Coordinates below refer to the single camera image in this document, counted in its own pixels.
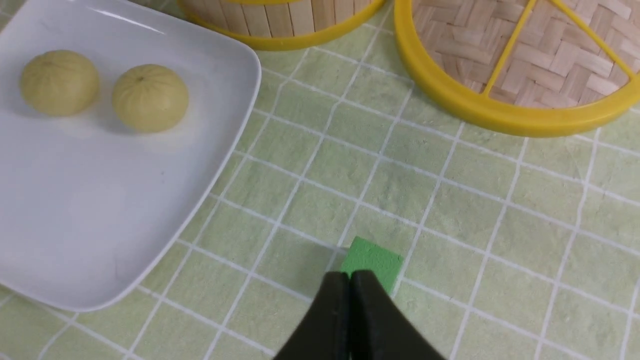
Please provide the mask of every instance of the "tiled surface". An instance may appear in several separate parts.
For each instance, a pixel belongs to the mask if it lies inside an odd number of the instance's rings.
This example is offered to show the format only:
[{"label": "tiled surface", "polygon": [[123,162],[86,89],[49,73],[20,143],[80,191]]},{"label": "tiled surface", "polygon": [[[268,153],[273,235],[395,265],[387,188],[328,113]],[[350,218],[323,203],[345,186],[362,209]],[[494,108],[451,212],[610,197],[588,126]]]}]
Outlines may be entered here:
[{"label": "tiled surface", "polygon": [[388,11],[260,53],[248,127],[162,262],[88,314],[0,288],[0,359],[270,359],[356,235],[407,257],[395,301],[452,359],[640,359],[640,115],[545,140],[463,125],[413,88]]}]

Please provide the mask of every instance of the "white grout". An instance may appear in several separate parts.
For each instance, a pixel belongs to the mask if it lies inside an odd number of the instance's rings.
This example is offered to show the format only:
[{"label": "white grout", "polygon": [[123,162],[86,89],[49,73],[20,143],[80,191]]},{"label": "white grout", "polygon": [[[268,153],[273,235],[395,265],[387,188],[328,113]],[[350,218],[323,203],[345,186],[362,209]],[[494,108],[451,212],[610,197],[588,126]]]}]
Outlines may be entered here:
[{"label": "white grout", "polygon": [[[465,123],[461,123],[460,126],[458,127],[458,132],[456,133],[456,138],[454,139],[453,143],[451,144],[451,148],[449,149],[449,153],[447,154],[447,159],[444,161],[444,164],[442,165],[442,169],[440,170],[440,174],[438,175],[438,179],[436,180],[436,185],[433,187],[433,192],[431,193],[431,196],[429,196],[429,201],[427,202],[427,206],[424,209],[424,213],[422,214],[422,218],[420,219],[420,224],[418,224],[418,229],[415,232],[415,235],[413,236],[413,240],[411,242],[411,246],[409,247],[409,251],[406,255],[406,258],[403,261],[402,267],[400,269],[400,274],[399,274],[399,279],[403,279],[404,278],[404,274],[406,273],[406,269],[409,267],[409,262],[411,261],[411,257],[413,256],[413,252],[415,251],[415,247],[418,244],[418,240],[420,239],[420,235],[422,234],[422,230],[424,229],[424,224],[427,222],[427,217],[429,216],[429,214],[431,213],[431,209],[433,208],[433,203],[436,199],[436,195],[438,193],[438,191],[440,190],[440,185],[442,184],[442,181],[444,179],[444,174],[447,172],[447,169],[449,168],[449,163],[451,162],[451,159],[453,158],[453,153],[456,151],[456,146],[458,145],[458,140],[460,139],[460,136],[462,135],[462,131],[465,128]],[[398,289],[400,288],[400,283],[401,281],[396,281],[396,284],[394,285],[394,289],[392,291],[392,298],[395,298],[398,292]]]},{"label": "white grout", "polygon": [[[445,295],[443,293],[440,293],[440,292],[438,292],[436,290],[428,288],[427,286],[424,286],[419,282],[416,282],[416,281],[413,281],[413,280],[409,280],[409,279],[403,279],[402,282],[404,282],[406,284],[409,284],[409,285],[413,286],[414,288],[422,290],[425,293],[428,293],[430,295],[438,297],[438,298],[440,298],[440,299],[442,299],[442,300],[444,300],[446,302],[450,302],[451,304],[454,304],[455,306],[461,307],[464,310],[469,310],[471,313],[473,313],[473,314],[475,314],[477,316],[480,316],[481,318],[487,319],[487,320],[489,320],[491,322],[498,323],[498,324],[500,324],[500,325],[502,325],[502,326],[504,326],[504,327],[506,327],[508,329],[511,329],[511,330],[521,334],[521,335],[527,336],[528,338],[532,338],[534,340],[540,340],[540,337],[538,335],[536,335],[536,334],[534,334],[534,333],[532,333],[530,331],[527,331],[525,329],[521,329],[521,328],[513,325],[512,323],[509,323],[509,322],[507,322],[505,320],[497,318],[497,317],[495,317],[495,316],[493,316],[491,314],[485,313],[482,310],[478,310],[478,309],[476,309],[474,307],[469,307],[468,304],[465,304],[462,301],[456,300],[456,299],[454,299],[454,298],[452,298],[450,296],[447,296],[447,295]],[[560,350],[562,352],[565,352],[567,354],[570,354],[570,355],[572,355],[572,356],[574,356],[574,357],[576,357],[578,359],[585,359],[585,360],[589,359],[588,357],[586,357],[586,356],[584,356],[584,355],[582,355],[580,353],[577,353],[577,352],[575,352],[575,351],[573,351],[573,350],[571,350],[569,348],[566,348],[566,347],[564,347],[564,346],[562,346],[560,344],[556,344],[556,343],[553,343],[553,342],[551,342],[549,340],[545,340],[545,339],[542,339],[542,341],[544,342],[545,345],[548,345],[550,347],[554,347],[554,348],[556,348],[556,349],[558,349],[558,350]]]},{"label": "white grout", "polygon": [[625,360],[627,357],[627,347],[629,344],[629,337],[631,336],[631,327],[633,325],[634,315],[636,312],[636,304],[638,300],[638,292],[640,292],[640,279],[636,282],[634,288],[634,294],[631,296],[631,305],[627,313],[627,326],[625,328],[625,335],[622,338],[622,346],[620,347],[620,360]]},{"label": "white grout", "polygon": [[[367,177],[367,180],[364,184],[364,186],[362,187],[362,191],[360,192],[360,196],[357,199],[351,199],[351,200],[355,200],[355,206],[353,208],[353,210],[351,211],[351,214],[349,215],[349,218],[347,219],[347,224],[344,226],[344,229],[342,230],[342,233],[340,234],[340,238],[338,239],[338,248],[341,247],[344,244],[344,240],[347,237],[347,234],[349,232],[349,229],[351,228],[351,225],[353,224],[353,220],[356,217],[356,214],[358,213],[358,209],[360,208],[360,206],[362,206],[362,204],[364,203],[364,197],[367,193],[367,190],[369,189],[370,185],[371,185],[371,181],[373,180],[373,177],[378,169],[378,166],[380,165],[380,162],[383,159],[383,153],[385,152],[385,149],[387,148],[387,145],[389,143],[389,139],[391,139],[391,134],[393,133],[394,128],[396,127],[396,124],[398,123],[400,116],[402,115],[404,109],[406,108],[406,105],[408,104],[409,100],[411,99],[411,94],[413,93],[413,89],[415,88],[415,85],[413,85],[410,89],[409,92],[406,94],[402,105],[400,106],[400,110],[398,110],[397,113],[397,117],[396,119],[394,119],[394,121],[391,123],[391,125],[389,125],[389,129],[387,130],[387,135],[385,136],[384,141],[382,142],[382,146],[380,147],[380,150],[378,152],[368,152],[366,151],[367,154],[373,155],[376,157],[376,161],[373,163],[373,167],[371,167],[371,171],[369,172],[369,176]],[[334,251],[333,254],[331,255],[331,258],[329,259],[329,263],[326,266],[326,271],[330,271],[333,268],[333,264],[335,263],[335,260],[338,256],[338,252]]]},{"label": "white grout", "polygon": [[47,351],[49,350],[51,345],[53,345],[53,343],[55,343],[56,340],[60,336],[62,336],[62,334],[64,334],[64,332],[67,331],[67,329],[69,327],[71,327],[71,323],[74,322],[77,319],[77,317],[78,317],[78,313],[75,313],[73,315],[73,317],[71,318],[71,320],[69,322],[67,322],[67,324],[65,326],[63,326],[62,329],[60,329],[51,339],[49,339],[49,341],[44,345],[44,347],[40,351],[40,354],[38,355],[38,360],[42,360],[42,358],[47,353]]},{"label": "white grout", "polygon": [[[371,38],[371,42],[369,43],[369,45],[367,46],[367,49],[364,53],[364,55],[362,56],[362,60],[360,61],[361,63],[364,61],[364,59],[367,57],[367,55],[369,54],[369,51],[371,50],[371,47],[373,46],[373,43],[376,40],[376,36],[377,36],[377,32],[376,34],[374,34],[374,36]],[[302,59],[300,60],[300,62],[298,63],[298,66],[296,67],[296,70],[294,70],[294,72],[292,73],[291,77],[293,77],[293,74],[296,73],[297,69],[301,66],[301,64],[304,61],[304,56],[302,57]],[[293,189],[291,190],[291,193],[289,194],[289,198],[287,199],[287,202],[285,203],[284,207],[282,208],[282,210],[280,211],[280,214],[278,216],[278,219],[276,220],[276,224],[271,228],[271,232],[269,233],[269,236],[267,237],[267,240],[265,241],[264,245],[262,246],[260,252],[258,253],[258,256],[256,258],[256,260],[253,263],[253,266],[250,270],[249,275],[246,277],[246,279],[244,280],[243,285],[240,288],[239,293],[237,294],[236,298],[234,299],[233,304],[231,305],[231,308],[229,309],[227,315],[225,316],[224,321],[222,322],[222,328],[226,329],[227,328],[227,324],[229,322],[229,320],[231,319],[231,316],[234,314],[236,307],[238,306],[238,304],[240,303],[240,299],[242,298],[244,291],[247,289],[249,282],[251,281],[252,277],[254,277],[255,275],[255,271],[258,268],[258,266],[260,265],[260,262],[262,261],[262,257],[264,256],[264,254],[267,251],[267,248],[269,247],[269,245],[271,244],[271,241],[273,240],[273,237],[275,236],[276,232],[278,231],[278,228],[280,227],[280,224],[282,223],[282,219],[284,218],[285,214],[287,213],[287,210],[289,209],[289,205],[291,204],[291,201],[293,200],[293,197],[296,195],[296,193],[298,192],[298,188],[300,187],[300,184],[302,183],[302,179],[305,178],[307,172],[309,171],[309,169],[311,168],[311,164],[313,163],[313,160],[316,158],[316,155],[318,153],[318,151],[320,150],[320,146],[322,146],[322,143],[324,142],[324,138],[326,135],[326,132],[329,130],[329,127],[331,126],[332,120],[333,120],[333,116],[335,114],[335,110],[337,109],[338,105],[342,102],[344,102],[349,90],[351,89],[351,87],[353,86],[353,83],[355,82],[356,78],[358,77],[358,73],[360,72],[361,67],[358,66],[355,70],[355,72],[353,73],[351,79],[349,80],[349,84],[346,86],[346,88],[344,89],[342,96],[340,97],[340,99],[332,106],[331,108],[331,112],[329,114],[329,119],[326,122],[326,125],[323,129],[323,132],[320,136],[320,139],[318,139],[316,147],[314,148],[313,153],[311,154],[311,157],[309,157],[309,160],[307,161],[307,164],[305,165],[304,170],[302,171],[300,177],[298,178],[298,180],[296,181],[296,184],[294,185]],[[216,334],[216,337],[213,339],[213,341],[211,342],[211,345],[209,345],[209,349],[207,350],[206,355],[204,356],[204,360],[208,360],[208,358],[211,356],[211,354],[213,353],[214,349],[216,348],[216,345],[218,344],[218,341],[220,339],[221,336],[221,331],[218,331],[218,333]]]},{"label": "white grout", "polygon": [[529,139],[524,139],[522,143],[522,148],[520,149],[520,155],[518,157],[518,162],[516,163],[515,174],[513,175],[513,179],[511,180],[511,186],[509,187],[509,191],[507,193],[506,202],[502,205],[502,209],[500,210],[500,214],[498,215],[498,219],[493,227],[493,232],[491,233],[491,237],[489,242],[486,245],[485,255],[483,257],[482,263],[480,264],[480,270],[478,271],[478,275],[476,277],[476,282],[474,284],[473,290],[471,291],[471,296],[469,296],[469,302],[467,304],[468,308],[465,311],[465,314],[462,318],[462,323],[460,324],[460,328],[458,329],[458,335],[456,336],[456,341],[453,345],[453,350],[451,350],[451,360],[455,360],[458,355],[458,349],[460,349],[460,343],[462,342],[462,336],[465,333],[465,329],[467,327],[467,322],[469,320],[470,310],[474,305],[474,301],[476,301],[476,296],[478,290],[480,289],[480,284],[482,283],[482,276],[484,275],[484,270],[486,268],[487,262],[489,262],[489,254],[491,253],[491,249],[493,247],[493,242],[498,234],[498,230],[500,229],[500,225],[502,223],[502,219],[504,218],[504,214],[507,212],[508,202],[511,201],[511,196],[516,188],[516,183],[518,182],[518,178],[520,177],[520,167],[522,165],[522,159],[524,158],[524,154],[527,150],[527,144]]},{"label": "white grout", "polygon": [[[571,253],[571,248],[573,246],[573,242],[575,241],[576,236],[578,235],[580,225],[582,223],[582,208],[584,207],[584,203],[587,200],[587,194],[589,193],[589,180],[591,179],[591,174],[593,173],[593,167],[596,160],[596,153],[598,152],[598,138],[600,137],[600,129],[596,131],[596,135],[593,138],[593,147],[591,148],[591,159],[589,161],[589,167],[587,168],[587,174],[584,177],[584,189],[582,191],[582,198],[580,199],[580,204],[577,209],[577,218],[575,221],[575,229],[571,233],[571,237],[569,238],[569,242],[566,245],[564,250],[562,262],[560,263],[560,268],[558,269],[556,278],[554,279],[554,288],[551,292],[551,297],[549,299],[549,303],[547,306],[547,312],[545,313],[545,319],[542,325],[542,330],[540,331],[540,338],[545,338],[547,335],[547,329],[549,327],[549,322],[551,320],[551,314],[554,309],[554,303],[556,302],[556,297],[558,294],[558,289],[560,288],[560,283],[562,279],[562,274],[564,272],[564,267],[566,266],[567,259],[569,258],[569,254]],[[538,346],[536,347],[536,355],[534,357],[535,360],[540,358],[540,352],[542,351],[542,342],[538,342]]]},{"label": "white grout", "polygon": [[142,291],[143,293],[145,293],[147,295],[150,295],[151,297],[153,297],[153,298],[155,298],[157,300],[162,301],[166,305],[169,305],[169,306],[171,306],[171,307],[173,307],[173,308],[175,308],[177,310],[180,310],[180,311],[186,313],[187,315],[193,316],[194,318],[200,320],[203,323],[206,323],[207,325],[213,327],[214,329],[217,329],[219,331],[223,331],[225,334],[228,334],[229,336],[232,336],[232,337],[242,341],[243,343],[246,343],[247,345],[258,349],[258,350],[262,351],[263,353],[265,353],[267,355],[273,356],[273,350],[271,350],[269,348],[266,348],[266,347],[262,346],[261,344],[257,343],[256,341],[253,341],[253,340],[251,340],[251,339],[249,339],[249,338],[247,338],[245,336],[242,336],[242,335],[240,335],[240,334],[238,334],[238,333],[236,333],[234,331],[231,331],[231,330],[228,330],[228,329],[222,329],[222,326],[220,324],[218,324],[218,323],[214,322],[213,320],[208,319],[208,318],[196,313],[195,311],[189,309],[188,307],[184,307],[184,306],[178,304],[177,302],[174,302],[174,301],[169,300],[169,299],[163,299],[162,295],[160,295],[158,293],[155,293],[155,292],[151,291],[150,289],[145,288],[142,285],[138,285],[136,288],[138,290]]}]

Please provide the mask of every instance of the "bamboo steamer lid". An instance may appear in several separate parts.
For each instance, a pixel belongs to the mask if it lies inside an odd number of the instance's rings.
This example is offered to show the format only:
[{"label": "bamboo steamer lid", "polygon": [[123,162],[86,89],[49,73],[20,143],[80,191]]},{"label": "bamboo steamer lid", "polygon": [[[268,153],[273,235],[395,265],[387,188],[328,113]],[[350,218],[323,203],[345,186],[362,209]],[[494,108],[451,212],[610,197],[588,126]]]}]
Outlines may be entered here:
[{"label": "bamboo steamer lid", "polygon": [[339,38],[385,0],[177,0],[198,25],[258,50],[293,50]]},{"label": "bamboo steamer lid", "polygon": [[407,0],[395,10],[417,83],[479,126],[569,135],[640,100],[637,0]]}]

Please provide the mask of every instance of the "square white plate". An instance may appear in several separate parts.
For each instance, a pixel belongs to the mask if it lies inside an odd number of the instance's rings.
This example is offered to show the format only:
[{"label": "square white plate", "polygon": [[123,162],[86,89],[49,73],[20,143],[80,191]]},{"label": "square white plate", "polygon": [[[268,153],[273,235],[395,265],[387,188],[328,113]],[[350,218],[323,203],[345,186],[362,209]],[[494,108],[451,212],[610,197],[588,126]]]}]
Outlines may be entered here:
[{"label": "square white plate", "polygon": [[[30,109],[20,72],[69,49],[100,72],[97,104],[65,119]],[[189,87],[185,119],[136,135],[111,89],[146,63]],[[124,0],[28,0],[0,33],[0,284],[92,311],[120,300],[162,258],[231,155],[260,84],[244,44]]]}]

